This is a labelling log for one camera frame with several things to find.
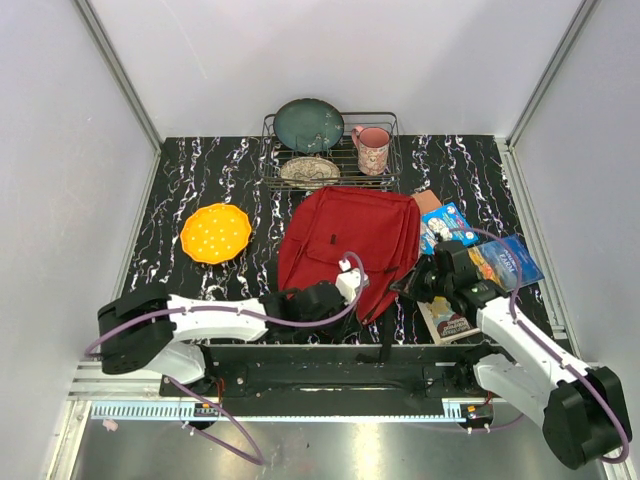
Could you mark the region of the yellow teal Penguin paperback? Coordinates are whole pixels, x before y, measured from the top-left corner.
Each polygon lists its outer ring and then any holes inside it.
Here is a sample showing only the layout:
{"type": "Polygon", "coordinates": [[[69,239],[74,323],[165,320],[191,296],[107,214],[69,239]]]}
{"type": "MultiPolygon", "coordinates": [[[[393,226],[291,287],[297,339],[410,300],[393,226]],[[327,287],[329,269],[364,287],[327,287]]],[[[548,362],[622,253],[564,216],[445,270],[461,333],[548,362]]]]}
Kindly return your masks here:
{"type": "Polygon", "coordinates": [[[431,303],[418,302],[417,306],[436,345],[450,344],[480,333],[478,327],[455,313],[443,297],[436,297],[431,303]]]}

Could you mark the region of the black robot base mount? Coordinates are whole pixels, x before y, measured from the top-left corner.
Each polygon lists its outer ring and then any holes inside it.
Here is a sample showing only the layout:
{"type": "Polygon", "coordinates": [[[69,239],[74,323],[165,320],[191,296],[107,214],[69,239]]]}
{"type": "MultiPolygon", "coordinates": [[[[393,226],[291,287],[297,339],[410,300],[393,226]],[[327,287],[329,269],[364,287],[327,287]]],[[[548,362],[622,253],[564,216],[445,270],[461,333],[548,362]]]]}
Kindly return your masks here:
{"type": "Polygon", "coordinates": [[[456,377],[469,345],[215,345],[204,348],[205,376],[187,388],[236,418],[391,417],[442,413],[445,399],[483,402],[456,377]]]}

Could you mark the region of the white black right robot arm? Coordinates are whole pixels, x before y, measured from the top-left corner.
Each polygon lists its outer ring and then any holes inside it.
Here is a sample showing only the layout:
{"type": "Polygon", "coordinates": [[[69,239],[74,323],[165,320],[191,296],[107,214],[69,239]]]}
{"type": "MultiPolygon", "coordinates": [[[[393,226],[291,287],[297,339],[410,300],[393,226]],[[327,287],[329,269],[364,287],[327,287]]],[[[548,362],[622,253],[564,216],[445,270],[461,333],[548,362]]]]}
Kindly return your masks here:
{"type": "Polygon", "coordinates": [[[570,469],[595,459],[626,460],[633,433],[619,377],[589,366],[542,332],[516,308],[514,293],[481,276],[461,242],[439,243],[391,289],[421,303],[442,297],[491,338],[456,362],[460,393],[485,391],[510,403],[570,469]]]}

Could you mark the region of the red backpack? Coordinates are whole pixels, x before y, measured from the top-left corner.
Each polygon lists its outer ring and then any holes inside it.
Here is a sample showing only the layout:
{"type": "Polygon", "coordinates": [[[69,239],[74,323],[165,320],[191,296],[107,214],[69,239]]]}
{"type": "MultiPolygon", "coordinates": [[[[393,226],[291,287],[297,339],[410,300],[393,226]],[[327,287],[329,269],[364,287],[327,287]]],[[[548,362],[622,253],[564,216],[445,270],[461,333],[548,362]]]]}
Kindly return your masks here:
{"type": "Polygon", "coordinates": [[[278,254],[278,288],[304,289],[334,280],[347,252],[359,256],[369,285],[357,305],[363,325],[383,315],[420,253],[421,214],[407,195],[324,187],[294,210],[278,254]]]}

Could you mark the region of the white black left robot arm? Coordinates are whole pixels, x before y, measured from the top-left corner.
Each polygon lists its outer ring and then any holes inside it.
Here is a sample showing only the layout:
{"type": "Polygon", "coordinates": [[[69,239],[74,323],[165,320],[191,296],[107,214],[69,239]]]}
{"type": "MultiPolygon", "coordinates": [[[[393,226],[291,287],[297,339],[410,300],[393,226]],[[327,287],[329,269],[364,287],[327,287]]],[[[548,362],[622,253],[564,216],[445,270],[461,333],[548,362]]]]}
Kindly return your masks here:
{"type": "Polygon", "coordinates": [[[199,341],[254,342],[271,327],[319,329],[351,313],[359,296],[358,287],[341,280],[239,301],[196,300],[151,284],[98,310],[99,337],[85,356],[98,358],[107,375],[150,370],[203,396],[214,388],[216,372],[199,341]]]}

